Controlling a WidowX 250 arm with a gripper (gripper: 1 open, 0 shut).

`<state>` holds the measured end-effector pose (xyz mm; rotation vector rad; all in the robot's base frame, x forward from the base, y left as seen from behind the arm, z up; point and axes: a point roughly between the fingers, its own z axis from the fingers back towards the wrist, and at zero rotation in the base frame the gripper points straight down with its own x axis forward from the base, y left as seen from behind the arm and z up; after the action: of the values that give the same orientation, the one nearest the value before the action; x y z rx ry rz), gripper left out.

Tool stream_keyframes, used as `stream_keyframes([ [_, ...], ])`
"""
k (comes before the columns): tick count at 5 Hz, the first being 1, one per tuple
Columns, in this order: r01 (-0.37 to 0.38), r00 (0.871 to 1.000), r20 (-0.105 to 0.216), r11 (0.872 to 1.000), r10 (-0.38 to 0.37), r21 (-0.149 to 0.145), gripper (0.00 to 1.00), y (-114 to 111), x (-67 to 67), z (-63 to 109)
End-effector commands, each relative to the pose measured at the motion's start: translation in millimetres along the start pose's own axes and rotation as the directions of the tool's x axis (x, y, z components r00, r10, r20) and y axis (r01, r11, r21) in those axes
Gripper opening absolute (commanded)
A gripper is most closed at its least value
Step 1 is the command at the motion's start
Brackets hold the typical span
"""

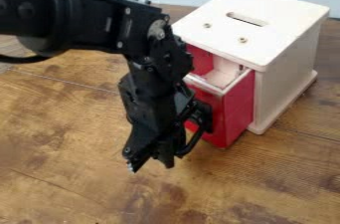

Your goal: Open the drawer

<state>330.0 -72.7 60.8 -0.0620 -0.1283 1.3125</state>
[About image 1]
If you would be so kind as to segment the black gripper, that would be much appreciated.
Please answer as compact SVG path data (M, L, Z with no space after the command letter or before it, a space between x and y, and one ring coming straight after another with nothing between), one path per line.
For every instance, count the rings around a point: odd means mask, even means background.
M118 83L132 133L122 149L128 170L136 173L149 159L173 167L174 152L189 142L184 123L194 93L182 78L192 70L192 55L169 25L150 29L145 48L126 55L129 72Z

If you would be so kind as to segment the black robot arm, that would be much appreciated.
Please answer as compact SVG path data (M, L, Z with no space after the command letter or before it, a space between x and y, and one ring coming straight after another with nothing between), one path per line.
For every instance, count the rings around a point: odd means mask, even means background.
M132 133L122 156L130 171L152 158L172 168L194 145L184 122L196 103L182 82L192 55L162 10L140 0L0 0L0 35L14 36L33 52L0 54L6 64L42 62L69 50L124 56L129 72L118 89Z

